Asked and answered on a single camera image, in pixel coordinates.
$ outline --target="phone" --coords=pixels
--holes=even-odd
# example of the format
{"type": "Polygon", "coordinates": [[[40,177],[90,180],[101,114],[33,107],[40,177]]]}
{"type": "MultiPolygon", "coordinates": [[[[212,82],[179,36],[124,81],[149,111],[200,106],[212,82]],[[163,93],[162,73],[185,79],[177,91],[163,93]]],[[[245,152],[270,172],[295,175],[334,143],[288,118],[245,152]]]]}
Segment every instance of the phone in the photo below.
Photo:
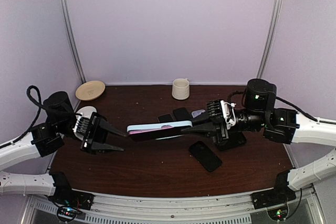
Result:
{"type": "Polygon", "coordinates": [[[177,121],[188,121],[192,119],[189,111],[185,107],[173,110],[173,114],[177,121]]]}
{"type": "Polygon", "coordinates": [[[172,115],[170,115],[170,114],[159,115],[157,117],[157,120],[158,120],[159,123],[174,122],[174,119],[173,119],[172,115]]]}
{"type": "Polygon", "coordinates": [[[202,141],[192,144],[189,147],[189,152],[210,173],[222,165],[222,161],[219,157],[202,141]]]}

